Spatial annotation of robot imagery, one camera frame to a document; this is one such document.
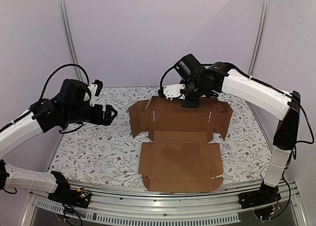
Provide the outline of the brown cardboard paper box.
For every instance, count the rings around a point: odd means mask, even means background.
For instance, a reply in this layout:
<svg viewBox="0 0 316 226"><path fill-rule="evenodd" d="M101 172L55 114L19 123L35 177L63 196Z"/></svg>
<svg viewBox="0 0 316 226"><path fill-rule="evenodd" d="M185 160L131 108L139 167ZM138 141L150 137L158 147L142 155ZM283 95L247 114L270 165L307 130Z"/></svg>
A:
<svg viewBox="0 0 316 226"><path fill-rule="evenodd" d="M133 137L147 132L141 145L138 172L149 191L164 193L212 192L223 183L220 145L233 114L226 102L202 98L198 108L180 100L157 96L128 109Z"/></svg>

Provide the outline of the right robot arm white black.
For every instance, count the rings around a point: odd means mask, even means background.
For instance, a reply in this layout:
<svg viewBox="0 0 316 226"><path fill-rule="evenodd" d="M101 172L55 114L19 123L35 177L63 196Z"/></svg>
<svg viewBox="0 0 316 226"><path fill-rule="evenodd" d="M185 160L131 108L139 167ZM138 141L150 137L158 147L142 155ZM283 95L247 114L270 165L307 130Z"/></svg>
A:
<svg viewBox="0 0 316 226"><path fill-rule="evenodd" d="M279 90L245 74L232 63L201 64L192 54L182 57L172 68L181 77L184 87L178 94L189 102L188 107L198 107L202 96L210 98L226 93L262 108L278 120L270 163L255 194L259 204L266 204L274 197L282 174L296 154L300 115L305 113L300 94Z"/></svg>

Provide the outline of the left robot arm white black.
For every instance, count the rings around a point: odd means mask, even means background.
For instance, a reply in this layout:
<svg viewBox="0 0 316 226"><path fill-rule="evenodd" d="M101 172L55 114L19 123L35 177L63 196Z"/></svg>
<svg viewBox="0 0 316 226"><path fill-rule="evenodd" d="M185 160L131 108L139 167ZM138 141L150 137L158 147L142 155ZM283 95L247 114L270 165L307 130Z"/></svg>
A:
<svg viewBox="0 0 316 226"><path fill-rule="evenodd" d="M0 131L0 156L4 157L29 139L60 127L66 134L70 124L82 127L85 123L109 126L118 112L111 105L95 103L103 83L95 80L85 84L79 80L65 79L61 89L52 99L40 98ZM54 194L62 203L70 203L73 192L62 173L36 172L17 168L0 161L0 188L21 188Z"/></svg>

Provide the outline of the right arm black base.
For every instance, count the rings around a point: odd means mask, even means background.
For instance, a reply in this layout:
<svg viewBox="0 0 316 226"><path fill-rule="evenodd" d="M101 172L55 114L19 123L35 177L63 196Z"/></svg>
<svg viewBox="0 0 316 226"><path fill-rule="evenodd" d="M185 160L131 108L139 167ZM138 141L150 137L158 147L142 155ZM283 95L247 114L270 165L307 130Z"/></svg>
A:
<svg viewBox="0 0 316 226"><path fill-rule="evenodd" d="M264 182L261 183L259 189L238 195L238 202L242 209L257 207L270 204L281 200L278 186L271 187Z"/></svg>

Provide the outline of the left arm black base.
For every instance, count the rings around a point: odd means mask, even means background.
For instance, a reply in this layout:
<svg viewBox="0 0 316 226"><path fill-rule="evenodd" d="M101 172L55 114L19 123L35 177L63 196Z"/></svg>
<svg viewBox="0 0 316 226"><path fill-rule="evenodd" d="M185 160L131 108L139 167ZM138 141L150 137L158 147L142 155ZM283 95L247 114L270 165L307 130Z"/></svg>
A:
<svg viewBox="0 0 316 226"><path fill-rule="evenodd" d="M57 187L53 193L48 194L48 199L58 203L87 209L91 200L91 191L84 187L71 189L68 180L57 171L51 171L55 177Z"/></svg>

